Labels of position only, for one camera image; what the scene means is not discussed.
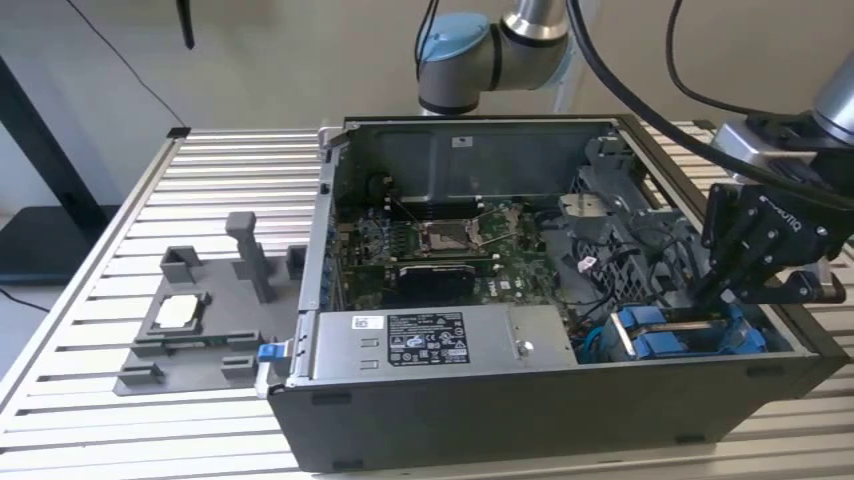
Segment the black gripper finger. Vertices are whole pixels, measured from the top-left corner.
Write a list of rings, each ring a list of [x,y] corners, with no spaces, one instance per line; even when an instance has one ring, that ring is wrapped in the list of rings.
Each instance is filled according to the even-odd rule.
[[[711,185],[700,235],[700,244],[707,250],[708,271],[695,282],[695,303],[699,306],[711,304],[720,294],[718,284],[723,274],[723,259],[727,255],[723,238],[734,222],[730,216],[736,206],[738,195],[739,188],[732,184]]]
[[[743,303],[759,302],[758,291],[770,276],[767,256],[780,242],[780,227],[767,210],[740,210],[715,243],[715,273],[720,290],[730,290]]]

